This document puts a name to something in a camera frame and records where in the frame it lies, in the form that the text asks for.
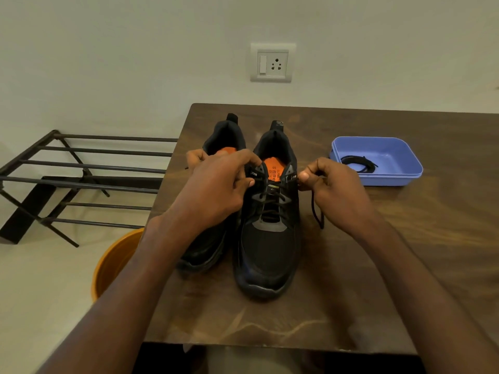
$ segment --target shoe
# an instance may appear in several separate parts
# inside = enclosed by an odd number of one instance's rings
[[[255,185],[245,193],[234,276],[251,297],[271,299],[291,284],[301,251],[296,157],[281,121],[273,121],[254,149],[263,161],[247,168]]]
[[[245,138],[238,126],[238,117],[229,113],[226,121],[215,125],[213,134],[206,140],[203,150],[208,155],[214,155],[219,150],[229,153],[246,148]],[[236,214],[230,215],[225,221],[203,231],[190,244],[177,263],[177,269],[184,272],[200,272],[210,269],[222,257],[225,248],[233,241],[236,226]]]

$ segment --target blue plastic tray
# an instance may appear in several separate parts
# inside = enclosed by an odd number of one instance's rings
[[[341,162],[348,155],[365,156],[378,167],[374,173],[359,173],[364,186],[405,186],[423,174],[423,166],[409,145],[398,138],[338,137],[329,157]],[[349,164],[355,170],[363,165]]]

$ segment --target orange insole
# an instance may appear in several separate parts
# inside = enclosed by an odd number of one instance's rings
[[[221,150],[218,150],[218,152],[220,152],[220,151],[225,151],[225,152],[228,152],[228,153],[234,153],[237,150],[234,147],[224,147]]]
[[[277,157],[269,157],[264,160],[267,166],[268,179],[271,181],[280,181],[280,177],[284,172],[284,163]]]

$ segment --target hand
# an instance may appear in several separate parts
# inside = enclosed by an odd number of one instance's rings
[[[318,171],[326,178],[317,176]],[[315,203],[327,219],[351,236],[358,236],[366,223],[382,219],[357,172],[345,164],[320,157],[307,165],[298,179],[301,190],[314,191]]]
[[[203,150],[187,152],[191,176],[178,194],[171,209],[180,215],[189,215],[198,232],[221,223],[242,207],[245,191],[254,185],[246,178],[244,166],[261,164],[250,150],[240,150],[230,155],[219,151],[208,156]]]

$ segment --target switch plate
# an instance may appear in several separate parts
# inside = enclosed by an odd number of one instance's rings
[[[251,43],[251,81],[290,83],[295,53],[295,43]]]

